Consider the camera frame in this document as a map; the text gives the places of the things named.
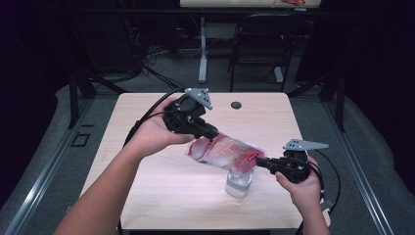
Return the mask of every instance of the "gray carpet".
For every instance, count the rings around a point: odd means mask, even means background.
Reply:
[[[212,92],[226,92],[229,87],[229,73],[226,72],[228,51],[226,43],[223,45],[221,46],[219,41],[210,48],[207,82],[203,85],[197,81],[199,56],[187,58],[161,53],[157,56],[155,64],[150,67],[163,75],[176,78],[188,87],[202,86],[209,88]],[[300,50],[295,57],[297,63],[299,57]],[[247,73],[239,70],[238,74]],[[295,70],[292,70],[286,91],[296,88],[292,83],[294,74]],[[134,79],[117,83],[117,85],[131,92],[167,92],[169,90],[161,81],[144,72]],[[244,91],[253,87],[251,83],[241,83],[238,86]],[[0,211],[0,233],[6,233],[37,177],[55,158],[63,139],[68,135],[71,139],[66,141],[69,144],[62,152],[62,159],[58,162],[59,167],[54,173],[53,180],[47,184],[47,190],[44,195],[41,195],[38,205],[35,205],[34,213],[29,214],[25,219],[26,222],[22,224],[22,234],[51,234],[65,215],[66,206],[72,205],[79,196],[116,101],[116,94],[113,91],[101,84],[95,84],[95,87],[98,91],[96,99],[84,100],[80,96],[85,111],[82,112],[81,121],[71,133],[67,131],[69,90],[65,87],[57,93],[59,107],[50,128],[20,184]],[[254,87],[254,90],[262,91],[266,88],[274,89],[269,84],[259,84],[258,87]],[[323,152],[334,163],[342,179],[342,195],[331,215],[331,231],[333,234],[379,234],[381,233],[379,225],[373,219],[377,215],[371,214],[368,210],[370,202],[367,202],[362,193],[364,190],[356,183],[347,150],[339,137],[337,128],[331,122],[332,106],[318,101],[316,97],[318,90],[319,88],[315,87],[307,91],[304,96],[291,99],[291,102],[303,138],[329,144],[330,148]],[[385,140],[349,99],[346,99],[345,127],[346,134],[343,136],[352,146],[392,231],[395,234],[410,234],[413,230],[411,222],[415,219],[415,197],[405,189],[393,170],[392,153]],[[86,136],[89,136],[89,139],[85,144]],[[324,158],[314,152],[310,154],[319,162],[323,170],[327,197],[334,200],[338,190],[336,174]],[[271,234],[294,234],[294,232],[294,229],[275,230],[271,231]]]

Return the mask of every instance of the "person's left arm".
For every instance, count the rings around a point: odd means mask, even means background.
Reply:
[[[162,102],[160,113],[173,99]],[[193,135],[167,130],[162,115],[144,121],[98,179],[79,198],[58,225],[55,234],[114,234],[141,161],[172,144],[184,144]]]

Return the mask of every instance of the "human arm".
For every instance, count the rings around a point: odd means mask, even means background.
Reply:
[[[312,157],[308,157],[308,161],[317,165]],[[303,234],[330,234],[320,208],[320,181],[317,175],[311,171],[306,180],[297,184],[290,182],[280,172],[275,176],[281,186],[290,193],[293,204],[302,216]]]
[[[164,100],[153,114],[163,112],[173,101]],[[168,145],[184,144],[193,135],[167,130],[162,115],[144,121],[131,140],[103,173],[73,205],[55,234],[114,234],[122,209],[141,161]]]

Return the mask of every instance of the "person's right hand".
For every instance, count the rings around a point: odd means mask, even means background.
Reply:
[[[317,165],[312,157],[308,161]],[[277,181],[291,195],[293,204],[298,208],[302,216],[307,216],[316,210],[320,211],[320,181],[317,175],[311,171],[308,178],[300,183],[292,183],[281,172],[276,172]]]

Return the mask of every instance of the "hand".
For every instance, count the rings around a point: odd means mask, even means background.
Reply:
[[[154,109],[151,115],[164,112],[164,108],[174,100],[175,98],[165,99]],[[191,134],[176,134],[169,131],[162,120],[162,114],[160,114],[145,120],[124,149],[133,151],[134,156],[144,158],[163,150],[169,145],[185,144],[193,139],[195,139],[195,136]]]
[[[312,157],[308,161],[317,165]],[[292,183],[281,172],[275,173],[277,181],[290,192],[293,204],[299,209],[302,216],[310,212],[320,210],[320,181],[317,175],[311,171],[308,178],[300,183]]]

